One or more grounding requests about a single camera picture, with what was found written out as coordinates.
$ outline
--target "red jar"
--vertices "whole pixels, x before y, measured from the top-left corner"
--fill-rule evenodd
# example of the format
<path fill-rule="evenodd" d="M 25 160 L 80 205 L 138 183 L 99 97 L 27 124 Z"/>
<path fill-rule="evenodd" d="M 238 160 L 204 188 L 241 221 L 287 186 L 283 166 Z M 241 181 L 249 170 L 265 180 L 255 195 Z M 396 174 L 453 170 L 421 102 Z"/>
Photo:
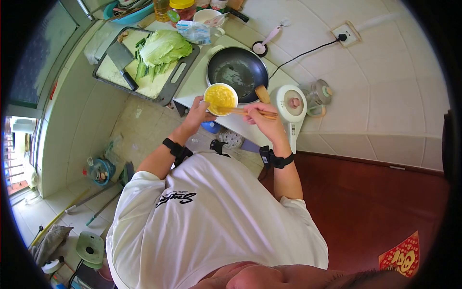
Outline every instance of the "red jar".
<path fill-rule="evenodd" d="M 195 0 L 170 0 L 170 7 L 171 10 L 167 12 L 167 15 L 175 28 L 180 20 L 192 21 L 196 13 Z"/>

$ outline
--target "white rice cooker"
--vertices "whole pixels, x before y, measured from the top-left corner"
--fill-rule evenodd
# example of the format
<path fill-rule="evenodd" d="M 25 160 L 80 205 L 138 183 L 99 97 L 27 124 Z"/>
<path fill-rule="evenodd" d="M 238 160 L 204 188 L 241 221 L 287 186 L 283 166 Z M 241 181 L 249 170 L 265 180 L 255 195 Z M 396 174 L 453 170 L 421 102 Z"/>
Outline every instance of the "white rice cooker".
<path fill-rule="evenodd" d="M 306 115 L 307 103 L 300 88 L 287 84 L 274 89 L 270 95 L 271 104 L 278 109 L 284 124 L 292 152 L 297 150 L 298 133 L 296 123 L 302 123 Z"/>

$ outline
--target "gray cutting board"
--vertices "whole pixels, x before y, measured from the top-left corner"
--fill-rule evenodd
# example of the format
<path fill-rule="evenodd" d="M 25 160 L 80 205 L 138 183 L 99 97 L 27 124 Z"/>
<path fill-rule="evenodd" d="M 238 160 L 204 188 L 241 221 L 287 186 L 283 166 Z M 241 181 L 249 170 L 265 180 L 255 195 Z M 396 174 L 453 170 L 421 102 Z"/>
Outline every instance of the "gray cutting board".
<path fill-rule="evenodd" d="M 120 33 L 124 32 L 125 30 L 128 31 L 128 36 L 126 36 L 123 39 L 123 44 L 128 48 L 128 50 L 130 50 L 130 52 L 132 52 L 133 55 L 135 54 L 136 50 L 135 44 L 142 38 L 148 36 L 148 34 L 153 33 L 152 31 L 132 27 L 126 27 L 122 29 Z M 193 64 L 194 60 L 200 52 L 199 46 L 197 46 L 196 44 L 191 45 L 193 46 L 193 52 L 190 55 L 181 58 L 176 64 L 172 63 L 166 73 L 162 75 L 157 75 L 154 78 L 154 81 L 152 82 L 150 81 L 148 76 L 141 78 L 137 82 L 139 88 L 136 91 L 131 90 L 128 83 L 122 77 L 122 75 L 116 68 L 115 64 L 112 62 L 111 58 L 106 53 L 103 54 L 96 68 L 94 69 L 93 77 L 115 87 L 123 89 L 125 91 L 128 91 L 131 94 L 158 103 L 161 106 L 166 106 L 173 99 L 173 96 L 178 90 L 181 81 L 183 81 L 184 76 L 186 75 L 189 68 L 191 67 L 191 65 Z M 178 80 L 175 83 L 171 83 L 171 79 L 173 78 L 173 76 L 175 75 L 176 71 L 182 63 L 185 63 L 186 66 L 184 67 L 183 71 L 178 77 Z M 138 61 L 134 60 L 125 67 L 128 73 L 130 73 L 130 75 L 133 77 L 133 79 L 135 79 L 136 76 L 137 66 Z"/>

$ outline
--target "black wristband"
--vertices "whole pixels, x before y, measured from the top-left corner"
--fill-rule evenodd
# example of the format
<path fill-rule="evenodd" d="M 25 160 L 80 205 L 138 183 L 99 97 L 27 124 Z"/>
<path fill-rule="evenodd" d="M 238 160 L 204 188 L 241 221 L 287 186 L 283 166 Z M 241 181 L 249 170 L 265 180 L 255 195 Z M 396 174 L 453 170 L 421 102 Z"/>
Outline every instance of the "black wristband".
<path fill-rule="evenodd" d="M 176 158 L 181 156 L 183 150 L 185 149 L 185 147 L 182 147 L 180 144 L 173 142 L 169 138 L 164 139 L 162 143 L 170 149 L 170 153 Z"/>
<path fill-rule="evenodd" d="M 290 164 L 293 162 L 293 153 L 291 153 L 288 157 L 283 158 L 283 157 L 277 157 L 274 155 L 273 150 L 270 151 L 270 160 L 271 163 L 275 168 L 282 169 L 286 165 Z"/>

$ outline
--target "cleaver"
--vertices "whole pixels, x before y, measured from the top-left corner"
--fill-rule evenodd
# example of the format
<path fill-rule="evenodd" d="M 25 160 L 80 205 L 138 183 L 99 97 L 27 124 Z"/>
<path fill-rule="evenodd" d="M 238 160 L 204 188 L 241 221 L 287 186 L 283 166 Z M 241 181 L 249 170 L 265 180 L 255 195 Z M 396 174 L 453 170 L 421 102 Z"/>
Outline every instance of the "cleaver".
<path fill-rule="evenodd" d="M 138 85 L 130 76 L 130 74 L 128 74 L 128 72 L 125 70 L 125 67 L 135 59 L 135 57 L 128 50 L 128 48 L 124 44 L 118 43 L 116 41 L 106 49 L 106 53 L 107 55 L 109 55 L 112 62 L 115 64 L 115 67 L 117 67 L 120 74 L 122 74 L 122 76 L 127 81 L 128 85 L 130 85 L 132 90 L 137 90 Z"/>

